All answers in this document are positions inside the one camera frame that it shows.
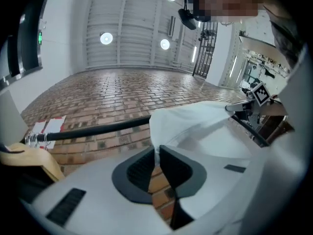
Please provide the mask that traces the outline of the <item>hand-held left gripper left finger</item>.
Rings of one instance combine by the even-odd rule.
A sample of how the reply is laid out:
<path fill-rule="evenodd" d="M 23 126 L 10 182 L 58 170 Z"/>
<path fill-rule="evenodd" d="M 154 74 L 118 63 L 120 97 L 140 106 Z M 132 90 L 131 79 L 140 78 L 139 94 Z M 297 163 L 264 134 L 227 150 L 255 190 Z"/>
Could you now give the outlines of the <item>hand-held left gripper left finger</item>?
<path fill-rule="evenodd" d="M 115 167 L 140 153 L 89 162 L 22 204 L 50 235 L 168 235 L 151 204 L 131 202 L 113 185 Z"/>

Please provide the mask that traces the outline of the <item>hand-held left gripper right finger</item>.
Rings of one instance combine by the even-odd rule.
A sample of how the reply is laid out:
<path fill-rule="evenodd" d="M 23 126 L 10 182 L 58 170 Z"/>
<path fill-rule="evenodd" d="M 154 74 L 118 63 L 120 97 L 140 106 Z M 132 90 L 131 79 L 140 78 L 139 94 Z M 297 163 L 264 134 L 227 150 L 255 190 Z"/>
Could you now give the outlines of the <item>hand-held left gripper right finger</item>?
<path fill-rule="evenodd" d="M 303 48 L 280 98 L 293 132 L 256 148 L 247 165 L 173 147 L 160 164 L 183 167 L 173 228 L 179 235 L 311 235 L 311 53 Z"/>

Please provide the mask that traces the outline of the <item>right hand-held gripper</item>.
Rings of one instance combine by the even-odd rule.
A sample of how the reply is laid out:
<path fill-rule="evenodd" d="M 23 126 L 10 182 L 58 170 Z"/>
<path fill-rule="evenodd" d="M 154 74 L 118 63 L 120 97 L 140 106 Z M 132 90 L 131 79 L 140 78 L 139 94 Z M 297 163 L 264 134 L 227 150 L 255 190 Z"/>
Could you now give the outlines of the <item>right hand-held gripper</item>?
<path fill-rule="evenodd" d="M 265 85 L 261 82 L 252 90 L 246 92 L 246 100 L 226 105 L 225 109 L 228 112 L 242 112 L 250 110 L 252 113 L 260 113 L 263 105 L 271 105 L 276 103 L 271 98 Z"/>

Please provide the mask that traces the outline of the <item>white garment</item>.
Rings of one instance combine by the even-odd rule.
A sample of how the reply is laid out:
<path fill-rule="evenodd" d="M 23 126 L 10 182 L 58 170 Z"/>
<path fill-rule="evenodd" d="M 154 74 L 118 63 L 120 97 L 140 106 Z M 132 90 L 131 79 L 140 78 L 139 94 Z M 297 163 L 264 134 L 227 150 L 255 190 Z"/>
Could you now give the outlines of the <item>white garment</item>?
<path fill-rule="evenodd" d="M 234 112 L 228 112 L 227 105 L 201 101 L 155 110 L 149 120 L 155 164 L 160 164 L 161 145 L 224 158 L 250 159 L 259 155 L 260 146 L 232 118 Z"/>

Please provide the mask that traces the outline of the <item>black metal clothes rack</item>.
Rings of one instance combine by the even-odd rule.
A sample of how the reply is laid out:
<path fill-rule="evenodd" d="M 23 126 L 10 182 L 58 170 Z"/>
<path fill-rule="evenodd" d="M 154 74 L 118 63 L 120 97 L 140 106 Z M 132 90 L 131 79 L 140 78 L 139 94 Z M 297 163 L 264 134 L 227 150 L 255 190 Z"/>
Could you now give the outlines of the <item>black metal clothes rack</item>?
<path fill-rule="evenodd" d="M 47 135 L 48 141 L 58 141 L 67 139 L 77 139 L 81 137 L 96 136 L 111 132 L 117 132 L 145 124 L 150 125 L 153 142 L 168 143 L 179 138 L 183 134 L 189 135 L 200 128 L 208 128 L 209 132 L 215 129 L 228 126 L 229 120 L 183 120 L 181 117 L 170 119 L 169 115 L 164 112 L 155 112 L 151 116 L 134 118 L 131 120 L 118 122 L 110 125 L 99 125 L 68 132 L 50 133 Z"/>

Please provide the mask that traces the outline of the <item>person's right forearm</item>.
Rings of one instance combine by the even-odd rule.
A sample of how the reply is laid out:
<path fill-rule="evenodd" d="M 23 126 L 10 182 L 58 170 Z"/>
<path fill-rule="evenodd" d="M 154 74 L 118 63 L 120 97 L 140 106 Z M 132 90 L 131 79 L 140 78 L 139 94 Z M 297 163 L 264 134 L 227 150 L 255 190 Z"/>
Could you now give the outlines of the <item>person's right forearm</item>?
<path fill-rule="evenodd" d="M 265 116 L 287 116 L 288 113 L 282 104 L 263 105 L 260 110 L 261 115 Z"/>

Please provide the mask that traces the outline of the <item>stainless steel cart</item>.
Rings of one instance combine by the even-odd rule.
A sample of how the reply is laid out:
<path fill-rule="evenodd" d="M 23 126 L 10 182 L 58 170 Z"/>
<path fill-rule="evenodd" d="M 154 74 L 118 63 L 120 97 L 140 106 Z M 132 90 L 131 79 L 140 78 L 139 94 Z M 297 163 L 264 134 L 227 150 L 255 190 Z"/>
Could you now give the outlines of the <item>stainless steel cart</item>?
<path fill-rule="evenodd" d="M 281 135 L 293 131 L 294 128 L 287 122 L 287 116 L 265 116 L 260 120 L 260 125 L 256 128 L 256 132 L 268 144 L 272 144 Z"/>

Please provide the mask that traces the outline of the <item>black metal gate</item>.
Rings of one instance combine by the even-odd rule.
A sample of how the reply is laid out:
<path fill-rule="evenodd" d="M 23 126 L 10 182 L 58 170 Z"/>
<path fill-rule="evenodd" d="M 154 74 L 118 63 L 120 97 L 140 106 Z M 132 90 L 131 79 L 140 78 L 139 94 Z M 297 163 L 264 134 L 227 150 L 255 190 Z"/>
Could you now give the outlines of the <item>black metal gate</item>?
<path fill-rule="evenodd" d="M 195 66 L 193 76 L 206 78 L 211 66 L 213 52 L 217 38 L 218 23 L 207 22 L 201 24 L 201 32 L 198 38 Z"/>

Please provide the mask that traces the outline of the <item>black hanging garment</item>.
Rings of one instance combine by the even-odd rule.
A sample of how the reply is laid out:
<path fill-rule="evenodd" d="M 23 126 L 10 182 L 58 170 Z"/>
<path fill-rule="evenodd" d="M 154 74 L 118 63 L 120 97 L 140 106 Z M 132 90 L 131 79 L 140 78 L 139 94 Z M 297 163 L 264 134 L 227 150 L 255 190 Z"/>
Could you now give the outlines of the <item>black hanging garment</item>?
<path fill-rule="evenodd" d="M 0 179 L 5 179 L 13 188 L 14 195 L 29 204 L 54 183 L 40 166 L 1 165 Z"/>

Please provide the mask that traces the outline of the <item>wooden clothes hanger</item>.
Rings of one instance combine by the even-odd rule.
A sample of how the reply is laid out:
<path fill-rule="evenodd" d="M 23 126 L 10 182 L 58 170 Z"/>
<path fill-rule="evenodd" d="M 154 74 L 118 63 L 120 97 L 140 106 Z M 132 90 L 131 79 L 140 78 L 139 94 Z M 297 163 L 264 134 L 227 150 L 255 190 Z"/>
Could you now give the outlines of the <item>wooden clothes hanger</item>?
<path fill-rule="evenodd" d="M 8 166 L 39 166 L 54 181 L 65 178 L 59 164 L 54 157 L 45 149 L 31 148 L 22 143 L 4 146 L 5 151 L 0 151 L 0 160 Z"/>

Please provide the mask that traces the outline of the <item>person's dark grey sweater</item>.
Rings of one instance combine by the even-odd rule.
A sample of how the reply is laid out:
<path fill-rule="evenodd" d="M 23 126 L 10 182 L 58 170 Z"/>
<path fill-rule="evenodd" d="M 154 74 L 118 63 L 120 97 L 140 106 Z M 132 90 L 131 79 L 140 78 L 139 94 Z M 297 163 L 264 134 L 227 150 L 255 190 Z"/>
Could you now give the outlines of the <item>person's dark grey sweater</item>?
<path fill-rule="evenodd" d="M 278 17 L 267 7 L 264 8 L 269 15 L 275 46 L 293 69 L 305 41 L 298 34 L 297 25 L 292 19 Z"/>

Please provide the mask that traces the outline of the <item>white paper sheet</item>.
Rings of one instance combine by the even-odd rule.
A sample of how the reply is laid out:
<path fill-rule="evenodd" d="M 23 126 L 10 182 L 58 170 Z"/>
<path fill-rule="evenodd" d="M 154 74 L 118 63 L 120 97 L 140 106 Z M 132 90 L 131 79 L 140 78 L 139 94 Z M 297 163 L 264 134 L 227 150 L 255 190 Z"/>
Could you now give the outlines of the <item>white paper sheet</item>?
<path fill-rule="evenodd" d="M 49 121 L 40 121 L 36 122 L 32 128 L 32 133 L 33 134 L 47 134 L 49 133 L 49 128 L 48 128 Z"/>
<path fill-rule="evenodd" d="M 64 122 L 66 120 L 66 116 L 62 117 L 55 117 L 52 118 L 46 128 L 45 128 L 45 134 L 50 134 L 50 133 L 60 133 L 63 129 Z M 56 141 L 47 141 L 45 143 L 45 149 L 53 149 Z"/>

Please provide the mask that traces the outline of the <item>ceiling air vent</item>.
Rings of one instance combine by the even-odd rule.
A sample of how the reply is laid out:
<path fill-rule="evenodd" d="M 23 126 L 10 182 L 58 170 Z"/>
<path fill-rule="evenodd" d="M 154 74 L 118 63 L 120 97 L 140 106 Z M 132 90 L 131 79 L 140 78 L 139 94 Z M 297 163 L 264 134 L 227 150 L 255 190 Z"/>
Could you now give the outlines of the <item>ceiling air vent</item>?
<path fill-rule="evenodd" d="M 175 21 L 176 21 L 176 17 L 171 16 L 170 23 L 169 23 L 169 29 L 168 29 L 168 36 L 169 37 L 172 37 L 174 34 Z"/>

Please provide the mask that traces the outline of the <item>black framed window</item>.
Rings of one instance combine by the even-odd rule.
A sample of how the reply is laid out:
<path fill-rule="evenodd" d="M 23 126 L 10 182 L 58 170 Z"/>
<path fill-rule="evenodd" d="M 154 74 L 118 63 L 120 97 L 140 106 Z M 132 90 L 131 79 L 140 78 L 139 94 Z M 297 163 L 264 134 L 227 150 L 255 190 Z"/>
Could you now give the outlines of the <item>black framed window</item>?
<path fill-rule="evenodd" d="M 47 0 L 31 0 L 19 17 L 17 29 L 8 36 L 7 61 L 11 77 L 27 75 L 42 68 L 37 36 L 46 3 Z"/>

